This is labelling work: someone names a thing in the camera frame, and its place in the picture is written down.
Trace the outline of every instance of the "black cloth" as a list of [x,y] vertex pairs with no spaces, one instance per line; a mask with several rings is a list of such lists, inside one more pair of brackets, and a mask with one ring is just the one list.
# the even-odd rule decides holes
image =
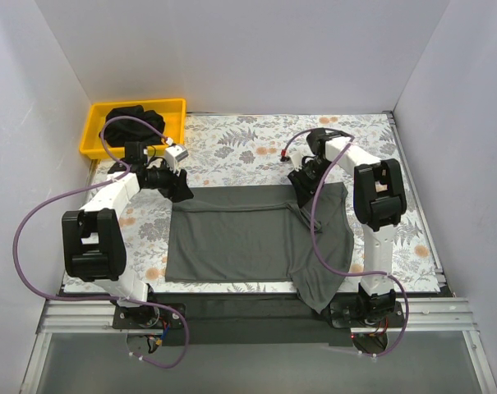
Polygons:
[[[161,133],[164,132],[166,123],[164,122],[163,117],[153,110],[144,111],[144,108],[141,105],[136,105],[135,107],[114,108],[106,116],[106,121],[113,119],[114,117],[121,117],[123,115],[138,117],[143,121],[147,121]],[[108,142],[109,146],[112,147],[124,146],[126,142],[143,142],[146,145],[162,144],[162,140],[159,135],[155,134],[148,127],[141,125],[139,122],[128,119],[115,121],[110,124],[104,132],[104,138]]]

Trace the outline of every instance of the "wire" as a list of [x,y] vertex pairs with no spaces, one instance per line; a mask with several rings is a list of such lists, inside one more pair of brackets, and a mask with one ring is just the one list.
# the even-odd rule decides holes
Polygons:
[[162,335],[160,336],[160,340],[163,341],[164,338],[166,337],[166,335],[168,334],[168,330],[169,330],[169,326],[166,326],[166,328],[164,329]]
[[[108,144],[106,143],[106,140],[104,139],[104,132],[106,131],[106,128],[114,121],[121,121],[124,119],[137,121],[138,123],[150,128],[154,133],[156,133],[161,138],[166,140],[166,137],[160,131],[158,131],[157,129],[152,127],[148,122],[143,121],[141,119],[138,119],[136,117],[121,116],[121,117],[114,117],[112,119],[109,119],[108,121],[106,121],[106,123],[102,127],[102,130],[100,131],[100,140],[102,142],[102,146],[104,147],[104,150],[109,155],[109,157],[112,158],[115,162],[123,165],[124,168],[126,168],[126,171],[124,171],[119,176],[116,176],[112,180],[100,182],[100,183],[98,183],[96,185],[92,185],[92,186],[82,187],[80,189],[71,190],[71,191],[63,193],[61,195],[54,196],[50,199],[46,199],[44,202],[38,204],[36,207],[31,209],[29,211],[29,213],[27,213],[24,216],[24,218],[20,222],[20,225],[16,229],[14,238],[12,240],[12,260],[13,260],[13,263],[15,265],[16,273],[18,274],[18,277],[20,278],[22,283],[25,285],[25,287],[27,287],[30,291],[35,293],[37,296],[43,297],[47,300],[53,300],[53,301],[119,301],[119,300],[121,300],[119,297],[114,297],[111,295],[87,295],[87,296],[80,296],[80,297],[61,297],[59,295],[47,294],[47,293],[37,289],[29,282],[29,280],[27,279],[27,277],[25,276],[24,272],[21,269],[20,259],[18,256],[18,244],[20,242],[20,235],[21,235],[22,230],[24,229],[24,226],[27,224],[29,219],[31,219],[35,215],[35,213],[37,213],[43,207],[45,207],[51,203],[54,203],[55,201],[58,201],[60,199],[65,199],[66,197],[69,197],[71,195],[78,195],[79,193],[85,193],[88,190],[93,190],[93,189],[96,189],[98,187],[109,185],[109,184],[113,183],[114,181],[118,181],[118,180],[122,179],[123,177],[125,177],[127,174],[130,173],[129,164],[124,163],[121,159],[115,157],[115,155],[113,155],[113,153],[111,153],[111,151],[109,150]],[[148,301],[131,300],[131,299],[126,299],[126,301],[129,301],[129,302],[131,302],[133,304],[137,304],[137,305],[152,306],[152,307],[160,308],[163,310],[167,310],[170,314],[176,314],[181,319],[181,323],[182,323],[182,326],[184,327],[184,333],[185,333],[184,348],[182,349],[182,352],[177,357],[177,359],[175,361],[173,361],[171,364],[159,363],[155,360],[148,359],[147,357],[144,357],[143,355],[141,355],[137,352],[130,353],[131,355],[134,355],[135,357],[139,358],[140,360],[143,360],[146,363],[155,365],[155,366],[162,368],[162,369],[170,369],[170,368],[177,366],[182,361],[184,356],[186,355],[186,352],[188,350],[188,346],[190,345],[190,329],[188,327],[187,321],[184,318],[184,316],[178,310],[171,308],[167,305],[157,304],[157,303],[148,302]]]
[[[336,129],[331,129],[330,127],[321,127],[322,129],[325,129],[325,130],[328,130],[328,131],[340,131],[340,130],[336,130]],[[290,147],[290,144],[297,138],[297,137],[300,137],[301,135],[303,134],[306,134],[306,133],[310,133],[311,131],[313,131],[314,129],[308,129],[308,130],[303,130],[303,131],[300,131],[298,132],[297,134],[295,134],[290,140],[288,140],[287,144],[284,145],[284,148],[283,150],[281,151],[281,157],[284,158],[287,156],[287,150],[288,148]]]
[[148,167],[152,162],[154,162],[155,160],[157,160],[157,158],[155,157],[155,155],[157,154],[157,148],[155,148],[155,145],[150,145],[152,148],[153,148],[153,156],[151,156],[150,160],[148,160],[146,166]]
[[383,329],[380,335],[385,334],[387,332],[388,327],[389,327],[389,318],[385,316],[385,328]]
[[[299,136],[299,135],[301,135],[301,134],[298,133],[297,135],[292,137],[292,140],[295,139],[296,136]],[[355,139],[355,137],[353,135],[351,135],[348,143],[345,145],[345,147],[341,150],[341,152],[338,154],[336,159],[331,162],[331,164],[328,166],[328,168],[324,172],[323,176],[321,177],[320,183],[317,186],[317,189],[315,190],[315,195],[314,195],[314,199],[312,200],[312,209],[311,209],[311,239],[312,239],[312,246],[313,246],[315,255],[317,256],[320,263],[325,268],[327,268],[330,272],[335,273],[336,275],[339,275],[341,277],[365,277],[365,276],[369,276],[369,275],[381,275],[384,277],[388,277],[390,280],[392,280],[393,282],[395,282],[398,285],[400,291],[402,292],[403,299],[405,301],[405,319],[403,320],[402,329],[401,329],[398,337],[396,338],[396,341],[394,341],[393,345],[391,345],[390,348],[382,351],[381,353],[379,353],[377,355],[369,355],[371,357],[376,357],[376,356],[379,357],[382,355],[387,355],[391,351],[393,351],[396,348],[396,346],[398,346],[399,342],[403,339],[403,335],[405,334],[405,330],[407,329],[407,321],[409,318],[409,299],[407,297],[407,293],[405,292],[405,289],[403,288],[402,283],[395,276],[393,276],[385,271],[368,271],[365,273],[345,273],[343,271],[338,271],[337,269],[330,267],[326,263],[326,261],[324,261],[324,257],[321,255],[321,251],[320,251],[319,246],[317,245],[317,239],[315,237],[315,211],[317,209],[317,204],[318,204],[318,201],[320,199],[320,194],[321,194],[321,190],[323,189],[324,181],[326,180],[330,171],[332,171],[332,169],[336,166],[336,164],[338,164],[338,161],[345,154],[345,152],[347,152],[350,149],[354,139]]]

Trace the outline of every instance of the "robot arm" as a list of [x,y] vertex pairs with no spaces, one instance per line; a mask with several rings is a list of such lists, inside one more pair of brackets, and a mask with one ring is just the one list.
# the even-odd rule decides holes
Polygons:
[[[294,171],[288,175],[300,206],[314,195],[320,178],[330,163],[352,141],[342,131],[327,133],[314,129],[306,141],[315,155],[311,160],[293,153]],[[338,165],[354,177],[354,211],[363,227],[365,242],[364,271],[391,273],[393,239],[396,226],[407,210],[401,167],[397,160],[381,160],[352,144],[339,159]],[[363,277],[359,291],[364,304],[370,305],[367,317],[385,314],[393,309],[393,283],[385,276]]]
[[[126,247],[118,219],[141,189],[157,189],[173,202],[193,198],[186,171],[179,169],[179,162],[188,154],[182,145],[172,145],[164,151],[160,167],[148,167],[143,144],[126,143],[125,152],[123,161],[130,165],[130,173],[100,189],[80,210],[63,215],[64,258],[70,277],[93,282],[111,296],[119,297],[119,306],[128,309],[138,324],[147,326],[159,311],[126,301],[147,301],[150,289],[135,271],[126,269]],[[123,170],[116,163],[109,170],[108,180],[117,178]]]

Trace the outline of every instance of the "gray fabric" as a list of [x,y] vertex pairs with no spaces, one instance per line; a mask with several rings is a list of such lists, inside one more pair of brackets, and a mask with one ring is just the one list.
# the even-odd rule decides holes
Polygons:
[[[173,205],[166,280],[277,282],[292,280],[299,296],[320,312],[343,278],[315,257],[311,202],[299,209],[292,186],[192,189]],[[347,224],[343,183],[324,186],[316,212],[318,245],[331,267],[348,272],[354,238]]]

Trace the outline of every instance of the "floral tablecloth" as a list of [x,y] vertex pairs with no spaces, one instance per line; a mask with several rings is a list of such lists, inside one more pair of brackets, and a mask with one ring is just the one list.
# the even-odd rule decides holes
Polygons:
[[[356,136],[356,144],[379,158],[400,160],[393,132],[385,115],[194,115],[186,118],[186,147],[190,156],[182,162],[190,187],[288,184],[291,163],[281,163],[279,153],[287,140],[305,129],[327,126]],[[304,138],[289,149],[310,153]],[[102,161],[93,182],[105,180],[111,167]],[[414,194],[403,173],[407,213],[398,226],[393,248],[393,274],[407,291],[438,291],[435,260],[416,207]],[[363,270],[363,231],[352,207],[352,177],[336,167],[328,182],[343,180],[347,189],[347,217],[354,231],[351,272]],[[291,282],[174,283],[164,280],[168,261],[171,203],[157,190],[142,190],[120,218],[127,248],[127,269],[156,292],[295,292]],[[355,291],[359,278],[346,279],[340,291]],[[64,292],[96,292],[99,287],[64,277]]]

